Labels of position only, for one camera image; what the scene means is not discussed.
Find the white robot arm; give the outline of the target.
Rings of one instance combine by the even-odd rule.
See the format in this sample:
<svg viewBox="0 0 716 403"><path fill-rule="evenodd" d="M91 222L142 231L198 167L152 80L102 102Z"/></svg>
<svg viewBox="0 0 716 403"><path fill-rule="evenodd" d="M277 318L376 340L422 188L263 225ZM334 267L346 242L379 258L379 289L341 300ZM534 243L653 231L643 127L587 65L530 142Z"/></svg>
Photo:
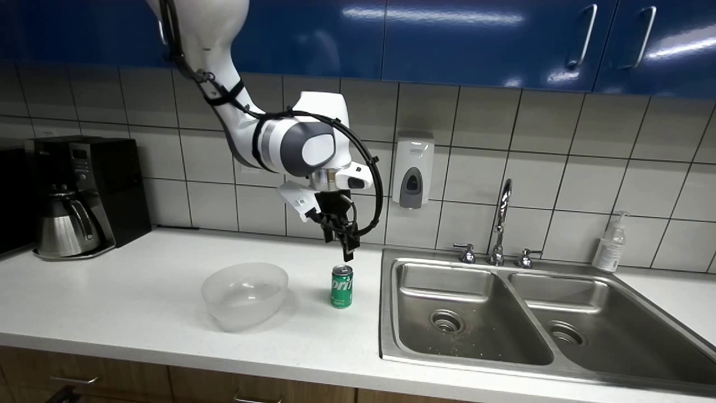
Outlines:
<svg viewBox="0 0 716 403"><path fill-rule="evenodd" d="M317 222L328 242L338 239L351 262L360 238L383 212L376 157L349 130L348 101L338 91L302 91L283 111L254 98L234 61L252 0L146 0L166 57L198 85L220 118L230 154L258 169L300 176L281 195L302 222Z"/></svg>

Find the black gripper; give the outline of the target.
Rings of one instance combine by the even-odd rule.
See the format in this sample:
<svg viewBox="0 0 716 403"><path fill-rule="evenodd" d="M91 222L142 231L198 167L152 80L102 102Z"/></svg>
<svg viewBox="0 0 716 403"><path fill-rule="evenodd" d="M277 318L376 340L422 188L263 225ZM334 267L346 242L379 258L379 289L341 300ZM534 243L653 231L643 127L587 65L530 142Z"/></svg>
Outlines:
<svg viewBox="0 0 716 403"><path fill-rule="evenodd" d="M318 192L318 205L309 211L309 216L322 229L324 242L341 239L342 259L351 262L360 247L357 205L349 191Z"/></svg>

